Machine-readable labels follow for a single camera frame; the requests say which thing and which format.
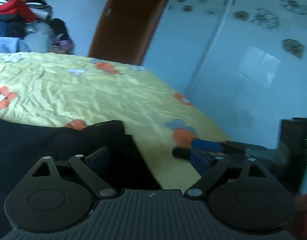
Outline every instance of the red garment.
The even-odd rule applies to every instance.
[[[29,9],[23,0],[10,0],[0,5],[0,14],[21,15],[27,23],[37,20],[36,15]]]

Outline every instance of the orange flower with white center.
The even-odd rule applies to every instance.
[[[10,104],[10,100],[15,99],[17,94],[15,92],[9,92],[9,88],[3,86],[0,88],[0,110],[6,108]]]

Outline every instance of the gray garment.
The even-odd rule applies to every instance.
[[[30,52],[28,45],[20,38],[0,37],[0,53]]]
[[[28,44],[32,52],[48,53],[54,42],[55,34],[49,24],[37,20],[27,24],[27,28],[31,28],[35,33],[29,33],[23,41]]]

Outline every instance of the silver screw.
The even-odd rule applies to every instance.
[[[99,191],[99,194],[103,197],[112,197],[116,194],[116,191],[112,188],[104,188]]]
[[[203,194],[201,189],[198,188],[191,188],[187,190],[187,194],[191,197],[199,197]]]

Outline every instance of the blue garment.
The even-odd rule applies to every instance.
[[[0,37],[13,37],[23,39],[26,36],[25,22],[0,21]]]
[[[0,53],[31,52],[20,38],[0,37]]]

